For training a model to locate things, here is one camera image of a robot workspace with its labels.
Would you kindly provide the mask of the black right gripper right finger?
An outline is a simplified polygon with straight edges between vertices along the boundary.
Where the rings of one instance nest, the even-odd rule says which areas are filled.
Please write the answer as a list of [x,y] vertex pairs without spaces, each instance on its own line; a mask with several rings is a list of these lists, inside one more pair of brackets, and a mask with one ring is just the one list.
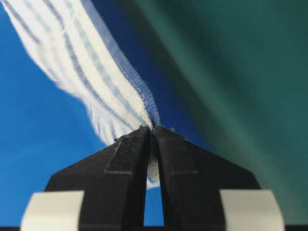
[[180,231],[283,231],[272,191],[252,172],[157,127],[165,224]]

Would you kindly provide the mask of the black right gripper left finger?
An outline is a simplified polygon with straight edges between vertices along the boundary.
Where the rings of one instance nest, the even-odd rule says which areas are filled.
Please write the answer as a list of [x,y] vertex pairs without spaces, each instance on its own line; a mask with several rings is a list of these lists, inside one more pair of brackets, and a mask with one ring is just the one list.
[[53,174],[23,231],[130,231],[143,225],[150,131],[140,127]]

